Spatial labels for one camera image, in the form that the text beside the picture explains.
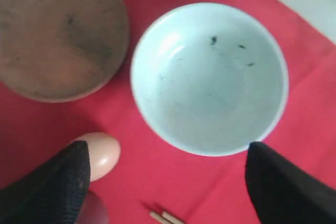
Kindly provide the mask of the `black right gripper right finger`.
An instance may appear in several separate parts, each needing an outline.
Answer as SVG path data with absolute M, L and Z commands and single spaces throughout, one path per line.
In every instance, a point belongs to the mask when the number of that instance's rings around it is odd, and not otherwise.
M 248 147 L 245 183 L 261 223 L 335 223 L 335 189 L 262 142 Z

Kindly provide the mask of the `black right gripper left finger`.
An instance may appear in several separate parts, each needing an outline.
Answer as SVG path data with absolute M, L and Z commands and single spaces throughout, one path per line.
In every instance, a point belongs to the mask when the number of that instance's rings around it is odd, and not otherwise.
M 1 189 L 1 223 L 75 223 L 89 184 L 88 143 L 74 141 Z

